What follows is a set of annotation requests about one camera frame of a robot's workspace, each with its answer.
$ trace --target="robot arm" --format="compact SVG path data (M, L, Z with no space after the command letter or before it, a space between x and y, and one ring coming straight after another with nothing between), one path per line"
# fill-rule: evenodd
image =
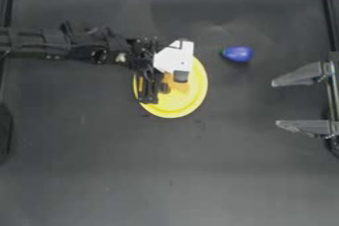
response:
M18 30L0 28L0 58L34 57L74 59L96 64L119 64L142 77L138 100L158 103L158 93L166 92L163 74L174 74L177 82L187 82L194 61L194 43L175 41L161 48L158 41L127 39L110 28L75 27L70 22L60 29Z

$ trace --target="blue object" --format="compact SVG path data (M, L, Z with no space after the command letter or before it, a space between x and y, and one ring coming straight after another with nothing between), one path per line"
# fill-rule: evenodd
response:
M254 51L250 47L230 47L222 51L223 57L237 62L249 62L254 56Z

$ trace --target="metal bracket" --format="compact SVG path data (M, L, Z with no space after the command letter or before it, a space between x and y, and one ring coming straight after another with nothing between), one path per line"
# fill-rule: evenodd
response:
M339 136L339 122L329 120L278 120L275 125L293 133L305 133L313 138L330 139Z
M273 87L293 86L293 85L313 85L321 82L327 77L335 74L335 67L333 61L314 62L290 72L289 74L274 79Z

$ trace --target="yellow plate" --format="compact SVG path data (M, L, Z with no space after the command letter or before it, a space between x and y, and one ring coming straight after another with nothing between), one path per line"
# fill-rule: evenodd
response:
M187 83L174 82L173 74L165 74L165 82L169 83L171 92L159 93L158 104L143 104L143 108L162 118L181 118L193 113L203 103L209 90L209 77L202 63L194 58L194 67ZM134 94L138 97L137 76L133 82Z

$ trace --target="black table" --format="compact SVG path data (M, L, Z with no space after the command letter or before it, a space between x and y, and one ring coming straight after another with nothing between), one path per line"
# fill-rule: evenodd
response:
M138 105L126 69L11 59L2 225L335 225L338 161L274 126L319 118L325 86L270 87L327 57L321 0L14 0L14 27L66 20L193 39L210 92L193 115L165 120ZM250 64L219 57L234 45L254 48Z

